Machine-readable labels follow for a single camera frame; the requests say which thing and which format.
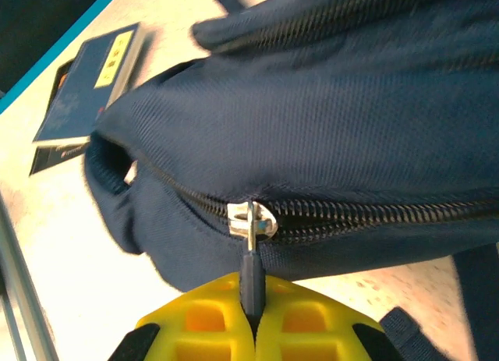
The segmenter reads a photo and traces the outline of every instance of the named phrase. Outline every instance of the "teal edge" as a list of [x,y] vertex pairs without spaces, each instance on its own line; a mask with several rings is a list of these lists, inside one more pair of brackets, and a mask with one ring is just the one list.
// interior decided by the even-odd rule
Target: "teal edge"
[[94,4],[65,32],[57,42],[40,58],[37,63],[0,99],[0,114],[14,102],[18,96],[39,76],[52,61],[87,27],[92,20],[112,0],[97,0]]

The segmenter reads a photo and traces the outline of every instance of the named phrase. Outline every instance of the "metal rail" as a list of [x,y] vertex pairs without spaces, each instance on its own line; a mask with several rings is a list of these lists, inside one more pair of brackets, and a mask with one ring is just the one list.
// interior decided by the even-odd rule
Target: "metal rail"
[[[44,314],[38,300],[30,272],[16,238],[14,228],[5,207],[2,195],[0,194],[0,272],[5,280],[5,286],[14,293],[24,326],[26,327],[31,347],[37,361],[58,361],[54,343],[52,342],[45,322]],[[13,317],[7,290],[1,292],[2,302],[7,303],[5,318],[11,331],[12,342],[16,350],[18,360],[23,360],[24,351],[19,352],[20,344],[19,332],[17,331],[16,320]]]

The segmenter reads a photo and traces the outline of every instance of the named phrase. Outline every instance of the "book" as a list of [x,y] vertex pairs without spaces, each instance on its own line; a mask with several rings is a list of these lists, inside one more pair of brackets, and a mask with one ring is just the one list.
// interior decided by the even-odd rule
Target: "book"
[[[52,84],[50,97],[48,99],[48,106],[47,111],[45,112],[44,120],[48,117],[50,106],[54,101],[55,95],[57,94],[58,90],[63,85],[72,63],[73,60],[68,61],[57,69],[54,83]],[[37,147],[34,154],[33,163],[31,164],[30,176],[36,174],[37,172],[41,172],[46,168],[51,168],[52,166],[56,166],[62,162],[68,161],[71,158],[80,156],[85,152],[87,146],[88,143],[67,146],[62,145],[53,147]]]
[[136,23],[85,41],[33,142],[87,143],[98,116],[126,90],[144,38]]
[[34,153],[33,164],[31,164],[30,176],[46,168],[51,168],[71,158],[80,156],[85,153],[89,144],[37,147]]

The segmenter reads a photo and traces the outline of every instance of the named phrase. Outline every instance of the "zipper slider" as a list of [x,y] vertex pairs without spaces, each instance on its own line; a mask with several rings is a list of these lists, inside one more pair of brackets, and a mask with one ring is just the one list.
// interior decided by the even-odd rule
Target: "zipper slider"
[[246,315],[253,340],[257,340],[258,325],[265,311],[265,269],[262,258],[258,251],[257,230],[255,218],[257,215],[257,203],[249,201],[246,203],[246,223],[248,232],[246,234],[247,250],[242,254],[241,271],[239,273],[239,301],[242,311]]
[[[253,205],[253,221],[250,224],[248,213],[250,205]],[[242,204],[227,204],[228,229],[231,235],[248,237],[250,229],[253,227],[255,235],[266,235],[269,239],[278,231],[278,222],[274,215],[262,204],[245,202]]]

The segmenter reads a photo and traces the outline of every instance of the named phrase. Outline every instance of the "white table surface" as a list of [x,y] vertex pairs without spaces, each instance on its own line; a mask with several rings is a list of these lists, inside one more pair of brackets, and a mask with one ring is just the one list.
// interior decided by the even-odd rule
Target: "white table surface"
[[[247,0],[250,5],[263,0]],[[145,314],[179,293],[148,258],[111,240],[82,174],[82,158],[28,178],[56,69],[87,38],[137,21],[154,38],[135,85],[191,58],[205,56],[189,35],[196,21],[222,16],[213,0],[113,0],[0,115],[0,191],[61,360],[106,360]],[[413,315],[452,359],[474,359],[455,271],[448,258],[422,264],[311,279],[300,284],[379,320],[394,306]],[[14,360],[0,320],[0,359]]]

